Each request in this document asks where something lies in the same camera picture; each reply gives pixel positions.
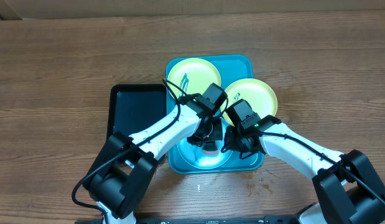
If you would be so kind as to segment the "light blue plate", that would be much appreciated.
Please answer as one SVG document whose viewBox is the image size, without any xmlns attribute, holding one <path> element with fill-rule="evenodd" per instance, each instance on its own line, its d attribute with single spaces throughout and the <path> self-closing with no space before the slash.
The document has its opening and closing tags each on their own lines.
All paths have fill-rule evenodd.
<svg viewBox="0 0 385 224">
<path fill-rule="evenodd" d="M 224 145 L 226 128 L 228 127 L 228 123 L 224 119 L 221 118 L 221 121 L 223 125 L 223 140 L 215 141 L 219 153 L 213 156 L 204 154 L 202 146 L 192 145 L 187 142 L 187 139 L 183 139 L 169 151 L 169 164 L 174 171 L 183 174 L 203 173 L 220 168 L 230 159 L 231 151 L 221 152 L 221 148 Z"/>
</svg>

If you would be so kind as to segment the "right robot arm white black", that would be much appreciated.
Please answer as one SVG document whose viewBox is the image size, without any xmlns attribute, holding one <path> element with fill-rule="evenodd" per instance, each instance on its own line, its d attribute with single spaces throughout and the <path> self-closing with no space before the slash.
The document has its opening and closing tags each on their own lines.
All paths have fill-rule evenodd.
<svg viewBox="0 0 385 224">
<path fill-rule="evenodd" d="M 224 150 L 276 157 L 312 181 L 318 202 L 303 209 L 296 223 L 385 221 L 385 185 L 361 151 L 327 149 L 271 115 L 231 115 L 230 120 Z"/>
</svg>

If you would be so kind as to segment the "round sponge scrubber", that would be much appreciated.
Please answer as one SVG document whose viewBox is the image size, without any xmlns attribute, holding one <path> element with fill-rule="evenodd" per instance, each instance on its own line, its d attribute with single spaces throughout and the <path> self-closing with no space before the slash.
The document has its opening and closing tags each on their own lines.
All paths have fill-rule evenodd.
<svg viewBox="0 0 385 224">
<path fill-rule="evenodd" d="M 215 141 L 204 142 L 202 146 L 202 152 L 207 155 L 217 155 L 219 153 L 218 147 Z"/>
</svg>

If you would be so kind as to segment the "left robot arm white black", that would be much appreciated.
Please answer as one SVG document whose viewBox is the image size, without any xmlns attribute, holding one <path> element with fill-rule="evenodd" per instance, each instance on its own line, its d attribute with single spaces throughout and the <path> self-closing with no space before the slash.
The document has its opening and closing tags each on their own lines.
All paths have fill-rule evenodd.
<svg viewBox="0 0 385 224">
<path fill-rule="evenodd" d="M 133 211 L 146 194 L 159 158 L 185 138 L 203 142 L 214 132 L 216 112 L 228 102 L 226 93 L 180 97 L 170 114 L 143 131 L 125 136 L 113 133 L 101 148 L 84 187 L 102 213 L 102 223 L 135 223 Z"/>
</svg>

